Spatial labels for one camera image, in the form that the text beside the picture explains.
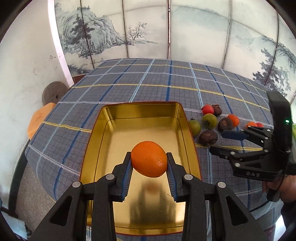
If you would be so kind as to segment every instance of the plaid tablecloth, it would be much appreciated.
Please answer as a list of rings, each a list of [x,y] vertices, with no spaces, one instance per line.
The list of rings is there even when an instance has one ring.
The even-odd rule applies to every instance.
[[[61,99],[30,141],[26,149],[29,164],[47,193],[57,200],[79,180],[83,156],[98,116],[106,104],[139,101],[177,101],[188,119],[202,118],[201,107],[219,104],[223,114],[240,118],[237,129],[249,121],[273,127],[267,89],[240,75],[188,62],[162,59],[115,59],[102,62],[75,84]],[[249,141],[223,139],[218,145],[240,151],[257,150]],[[232,176],[227,160],[212,156],[207,147],[196,145],[203,180],[225,182],[251,210],[266,201],[261,182]],[[270,227],[282,203],[269,203],[252,214]]]

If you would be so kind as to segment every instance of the brown dried fruit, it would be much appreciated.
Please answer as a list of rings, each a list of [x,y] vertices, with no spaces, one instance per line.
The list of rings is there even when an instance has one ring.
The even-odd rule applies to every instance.
[[[214,105],[212,105],[212,107],[213,107],[213,109],[214,109],[214,115],[215,115],[215,116],[219,116],[219,115],[222,114],[222,110],[221,110],[221,108],[220,108],[220,105],[218,105],[218,104],[214,104]]]
[[[218,140],[218,135],[213,130],[206,130],[200,134],[200,144],[207,146],[215,144]]]
[[[225,117],[221,119],[218,123],[218,130],[223,131],[223,130],[231,130],[233,128],[233,123],[231,119]]]

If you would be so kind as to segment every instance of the white wall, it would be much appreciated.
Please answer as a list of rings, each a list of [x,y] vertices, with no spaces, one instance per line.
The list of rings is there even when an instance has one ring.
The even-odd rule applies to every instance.
[[[44,88],[53,81],[73,84],[57,36],[54,0],[33,0],[12,23],[0,43],[0,80],[0,196],[7,207],[27,127],[42,107]]]

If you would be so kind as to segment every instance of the green tomato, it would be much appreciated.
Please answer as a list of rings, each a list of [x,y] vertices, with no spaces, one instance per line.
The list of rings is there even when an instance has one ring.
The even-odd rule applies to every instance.
[[[202,120],[205,122],[205,125],[208,129],[214,129],[217,125],[217,117],[215,117],[213,114],[205,114],[202,117]]]
[[[296,124],[292,125],[292,133],[293,133],[294,138],[296,139]]]
[[[198,134],[201,131],[201,127],[198,121],[196,121],[195,119],[191,119],[190,121],[188,121],[191,133],[193,135],[193,137],[198,136]]]

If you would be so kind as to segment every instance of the stone floor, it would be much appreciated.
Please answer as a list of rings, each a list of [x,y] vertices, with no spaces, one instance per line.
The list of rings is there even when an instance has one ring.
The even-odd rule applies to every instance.
[[[16,213],[19,219],[34,231],[53,205],[54,201],[45,192],[30,165],[27,165],[17,196]]]

